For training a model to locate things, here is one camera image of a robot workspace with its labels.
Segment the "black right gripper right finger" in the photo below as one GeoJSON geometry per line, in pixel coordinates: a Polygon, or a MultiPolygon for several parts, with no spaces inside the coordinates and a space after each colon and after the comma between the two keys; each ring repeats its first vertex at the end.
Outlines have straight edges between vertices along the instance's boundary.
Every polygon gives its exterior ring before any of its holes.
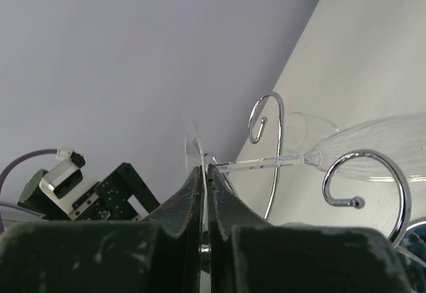
{"type": "Polygon", "coordinates": [[[206,177],[213,292],[407,292],[390,243],[370,228],[274,226],[206,177]]]}

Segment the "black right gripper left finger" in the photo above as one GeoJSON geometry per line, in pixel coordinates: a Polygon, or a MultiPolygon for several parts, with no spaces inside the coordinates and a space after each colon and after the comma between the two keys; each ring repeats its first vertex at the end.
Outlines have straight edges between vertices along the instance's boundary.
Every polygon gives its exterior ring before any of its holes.
{"type": "Polygon", "coordinates": [[[204,173],[139,222],[32,222],[1,236],[2,292],[198,292],[204,173]]]}

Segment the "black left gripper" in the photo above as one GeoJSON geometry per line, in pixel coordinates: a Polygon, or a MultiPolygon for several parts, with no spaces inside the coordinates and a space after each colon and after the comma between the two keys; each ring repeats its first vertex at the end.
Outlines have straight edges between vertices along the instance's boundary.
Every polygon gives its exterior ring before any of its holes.
{"type": "Polygon", "coordinates": [[[104,180],[96,182],[73,203],[72,220],[140,220],[130,199],[151,213],[160,206],[134,167],[122,163],[104,180]]]}

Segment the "ribbed clear flute glass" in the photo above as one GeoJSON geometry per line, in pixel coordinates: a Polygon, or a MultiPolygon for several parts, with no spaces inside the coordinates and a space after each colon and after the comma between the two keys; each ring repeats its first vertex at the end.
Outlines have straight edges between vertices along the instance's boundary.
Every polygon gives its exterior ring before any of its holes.
{"type": "Polygon", "coordinates": [[[306,152],[338,131],[339,127],[326,118],[299,112],[287,114],[284,117],[284,150],[306,152]]]}

